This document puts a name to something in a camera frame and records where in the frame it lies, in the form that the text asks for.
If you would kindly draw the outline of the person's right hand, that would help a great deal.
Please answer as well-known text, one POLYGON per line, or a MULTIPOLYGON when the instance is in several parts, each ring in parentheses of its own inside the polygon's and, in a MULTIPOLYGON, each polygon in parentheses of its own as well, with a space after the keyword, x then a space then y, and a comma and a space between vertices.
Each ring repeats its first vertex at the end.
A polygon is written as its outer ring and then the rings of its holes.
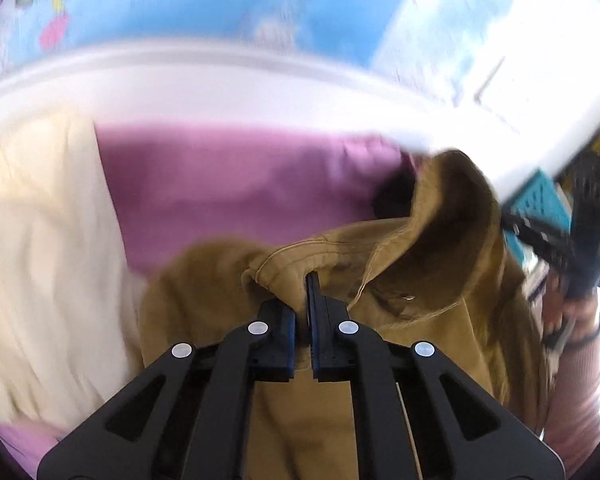
POLYGON ((567 344, 580 344, 595 338, 600 330, 597 289, 580 299, 567 299, 567 280, 554 270, 547 275, 542 303, 543 336, 553 336, 572 323, 567 344))

